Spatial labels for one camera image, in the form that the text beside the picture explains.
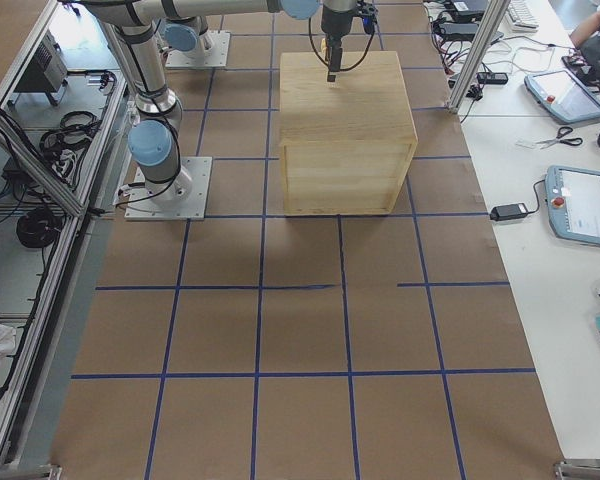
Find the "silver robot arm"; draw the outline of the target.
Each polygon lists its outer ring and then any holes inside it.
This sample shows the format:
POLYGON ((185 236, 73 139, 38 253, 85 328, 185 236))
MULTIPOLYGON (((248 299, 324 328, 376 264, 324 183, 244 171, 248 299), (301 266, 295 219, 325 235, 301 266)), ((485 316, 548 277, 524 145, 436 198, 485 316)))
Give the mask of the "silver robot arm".
POLYGON ((171 49, 187 56, 208 54, 214 47, 205 16, 167 19, 161 34, 171 49))
POLYGON ((321 29, 326 53, 319 60, 327 67, 327 80, 356 68, 344 68, 342 39, 351 31, 355 18, 365 33, 375 36, 377 10, 365 1, 84 1, 98 21, 111 26, 116 35, 114 57, 127 65, 125 75, 137 90, 136 106, 147 118, 167 117, 180 110, 177 95, 168 87, 153 22, 165 20, 169 28, 184 29, 199 38, 204 35, 209 15, 283 12, 296 20, 310 21, 321 10, 321 29))

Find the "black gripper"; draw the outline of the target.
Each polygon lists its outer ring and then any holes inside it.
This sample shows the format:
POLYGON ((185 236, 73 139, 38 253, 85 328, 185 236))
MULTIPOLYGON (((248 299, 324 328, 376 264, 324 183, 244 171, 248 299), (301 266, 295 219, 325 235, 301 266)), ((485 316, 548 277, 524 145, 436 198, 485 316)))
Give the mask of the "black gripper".
POLYGON ((325 59, 327 62, 327 81, 334 82, 341 69, 342 42, 334 36, 346 36, 351 33, 353 20, 362 21, 364 32, 372 35, 376 30, 376 7, 366 1, 324 1, 322 4, 321 30, 325 36, 325 59))

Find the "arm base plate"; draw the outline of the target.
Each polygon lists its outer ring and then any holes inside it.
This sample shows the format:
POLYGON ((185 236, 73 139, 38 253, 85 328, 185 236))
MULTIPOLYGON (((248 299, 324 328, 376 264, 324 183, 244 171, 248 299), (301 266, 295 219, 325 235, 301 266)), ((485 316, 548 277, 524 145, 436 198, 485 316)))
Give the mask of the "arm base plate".
POLYGON ((134 181, 142 186, 130 192, 124 217, 130 221, 203 220, 209 192, 213 159, 183 157, 181 171, 163 193, 164 186, 148 183, 139 167, 134 181))
POLYGON ((166 68, 199 70, 225 68, 231 33, 226 30, 207 30, 198 35, 191 29, 167 29, 164 39, 169 46, 166 68))

